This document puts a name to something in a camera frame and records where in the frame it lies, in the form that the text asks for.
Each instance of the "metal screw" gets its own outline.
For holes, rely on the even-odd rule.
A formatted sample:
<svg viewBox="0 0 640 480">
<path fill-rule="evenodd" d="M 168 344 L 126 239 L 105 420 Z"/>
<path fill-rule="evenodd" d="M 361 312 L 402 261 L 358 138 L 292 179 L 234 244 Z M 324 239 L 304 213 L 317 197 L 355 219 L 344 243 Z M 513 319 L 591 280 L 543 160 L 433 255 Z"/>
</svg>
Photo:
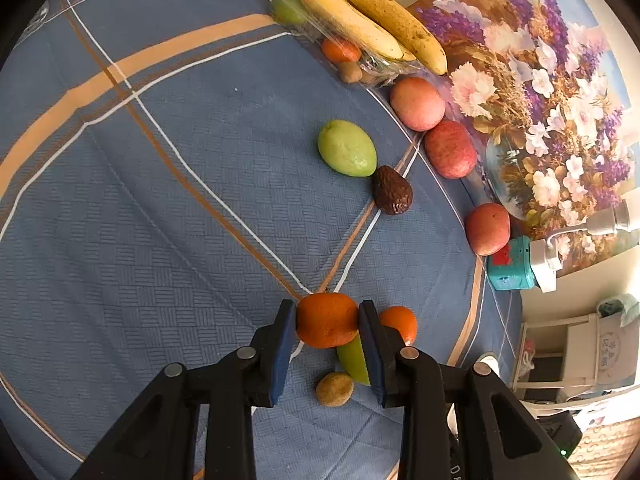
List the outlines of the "metal screw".
<svg viewBox="0 0 640 480">
<path fill-rule="evenodd" d="M 251 359 L 255 356 L 255 348 L 252 346 L 243 346 L 238 349 L 236 355 L 241 359 Z"/>
<path fill-rule="evenodd" d="M 474 372 L 478 375 L 487 376 L 491 373 L 491 367 L 487 363 L 475 363 Z"/>
<path fill-rule="evenodd" d="M 182 365 L 180 363 L 171 363 L 164 367 L 164 374 L 167 377 L 177 377 L 182 373 Z"/>
<path fill-rule="evenodd" d="M 412 346 L 405 346 L 400 351 L 400 355 L 405 359 L 415 359 L 418 357 L 418 355 L 420 355 L 420 352 L 418 351 L 417 348 L 414 348 Z"/>
</svg>

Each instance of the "teal box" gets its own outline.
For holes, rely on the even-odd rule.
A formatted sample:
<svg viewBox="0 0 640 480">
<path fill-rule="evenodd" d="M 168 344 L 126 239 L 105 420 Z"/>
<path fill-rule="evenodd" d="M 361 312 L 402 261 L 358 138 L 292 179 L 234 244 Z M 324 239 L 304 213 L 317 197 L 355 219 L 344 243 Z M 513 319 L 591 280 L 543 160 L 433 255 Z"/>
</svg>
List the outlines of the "teal box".
<svg viewBox="0 0 640 480">
<path fill-rule="evenodd" d="M 530 264 L 529 237 L 520 236 L 487 257 L 486 275 L 495 290 L 533 288 L 536 279 Z"/>
</svg>

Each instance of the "white wall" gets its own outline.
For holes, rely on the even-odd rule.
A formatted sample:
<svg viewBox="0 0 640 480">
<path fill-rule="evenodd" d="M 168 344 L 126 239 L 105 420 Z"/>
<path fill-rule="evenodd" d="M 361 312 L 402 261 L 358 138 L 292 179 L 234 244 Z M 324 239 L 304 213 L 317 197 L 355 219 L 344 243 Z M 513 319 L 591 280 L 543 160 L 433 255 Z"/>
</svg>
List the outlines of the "white wall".
<svg viewBox="0 0 640 480">
<path fill-rule="evenodd" d="M 408 6 L 416 0 L 397 1 Z M 609 40 L 625 79 L 632 108 L 640 111 L 640 52 L 604 0 L 585 1 Z M 555 292 L 542 294 L 537 288 L 524 290 L 524 317 L 540 320 L 578 316 L 592 312 L 599 300 L 621 292 L 635 293 L 640 298 L 640 247 L 560 278 Z"/>
</svg>

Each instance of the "green plum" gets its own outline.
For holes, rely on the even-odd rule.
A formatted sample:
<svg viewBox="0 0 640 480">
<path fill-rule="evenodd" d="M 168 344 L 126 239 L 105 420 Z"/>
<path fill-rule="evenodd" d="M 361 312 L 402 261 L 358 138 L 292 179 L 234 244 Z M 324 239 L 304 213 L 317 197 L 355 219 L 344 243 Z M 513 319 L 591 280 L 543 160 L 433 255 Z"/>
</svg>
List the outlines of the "green plum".
<svg viewBox="0 0 640 480">
<path fill-rule="evenodd" d="M 376 171 L 376 147 L 357 124 L 335 119 L 318 135 L 322 159 L 335 171 L 349 176 L 371 176 Z"/>
<path fill-rule="evenodd" d="M 364 361 L 364 352 L 362 351 L 362 343 L 360 341 L 360 334 L 356 334 L 356 337 L 346 345 L 338 346 L 336 350 L 338 352 L 340 364 L 351 378 L 360 384 L 370 386 L 369 374 L 367 374 L 367 364 Z"/>
<path fill-rule="evenodd" d="M 275 20 L 281 25 L 304 25 L 306 10 L 300 0 L 272 0 Z"/>
</svg>

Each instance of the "floral painting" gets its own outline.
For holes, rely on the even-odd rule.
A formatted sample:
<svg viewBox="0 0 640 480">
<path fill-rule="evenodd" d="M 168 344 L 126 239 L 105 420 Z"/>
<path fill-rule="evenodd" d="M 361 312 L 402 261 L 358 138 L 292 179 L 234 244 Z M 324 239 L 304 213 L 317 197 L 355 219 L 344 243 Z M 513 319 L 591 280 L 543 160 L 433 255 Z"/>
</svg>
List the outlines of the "floral painting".
<svg viewBox="0 0 640 480">
<path fill-rule="evenodd" d="M 636 186 L 628 94 L 584 0 L 419 0 L 410 10 L 443 45 L 449 74 L 434 83 L 524 234 L 579 224 Z M 560 274 L 637 243 L 624 232 L 562 235 Z"/>
</svg>

